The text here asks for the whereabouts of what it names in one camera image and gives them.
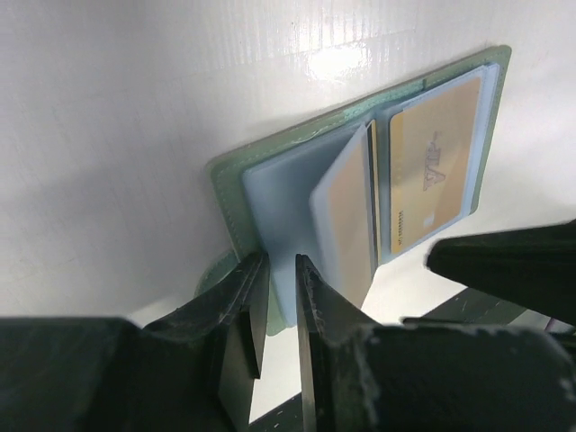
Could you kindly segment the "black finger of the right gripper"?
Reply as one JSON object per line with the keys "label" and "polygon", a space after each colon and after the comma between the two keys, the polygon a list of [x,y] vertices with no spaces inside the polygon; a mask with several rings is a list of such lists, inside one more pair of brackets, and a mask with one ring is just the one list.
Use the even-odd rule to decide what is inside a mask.
{"label": "black finger of the right gripper", "polygon": [[575,222],[443,238],[427,268],[446,279],[575,324]]}

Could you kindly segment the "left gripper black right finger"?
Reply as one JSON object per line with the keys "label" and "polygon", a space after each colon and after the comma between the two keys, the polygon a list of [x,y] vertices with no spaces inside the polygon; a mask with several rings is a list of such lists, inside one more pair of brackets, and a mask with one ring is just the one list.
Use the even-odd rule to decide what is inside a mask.
{"label": "left gripper black right finger", "polygon": [[575,364],[533,328],[384,326],[295,258],[307,431],[572,431]]}

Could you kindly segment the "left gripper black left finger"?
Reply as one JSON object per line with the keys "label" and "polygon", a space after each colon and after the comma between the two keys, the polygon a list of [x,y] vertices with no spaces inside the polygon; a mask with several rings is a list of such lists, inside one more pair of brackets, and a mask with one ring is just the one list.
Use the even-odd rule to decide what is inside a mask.
{"label": "left gripper black left finger", "polygon": [[245,431],[261,375],[269,260],[139,327],[115,317],[1,322],[4,431]]}

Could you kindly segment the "green card holder wallet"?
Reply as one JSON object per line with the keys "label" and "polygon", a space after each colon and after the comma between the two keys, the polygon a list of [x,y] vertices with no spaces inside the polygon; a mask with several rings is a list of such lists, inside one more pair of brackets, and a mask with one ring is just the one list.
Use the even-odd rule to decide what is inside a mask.
{"label": "green card holder wallet", "polygon": [[[308,256],[328,283],[333,251],[327,178],[356,131],[373,122],[372,188],[377,268],[439,231],[473,214],[512,50],[493,46],[333,112],[216,157],[208,171],[232,249],[206,275],[212,282],[250,253],[270,259],[266,332],[276,335],[296,323],[294,259]],[[480,77],[472,145],[461,212],[399,254],[391,252],[390,120],[403,108]]]}

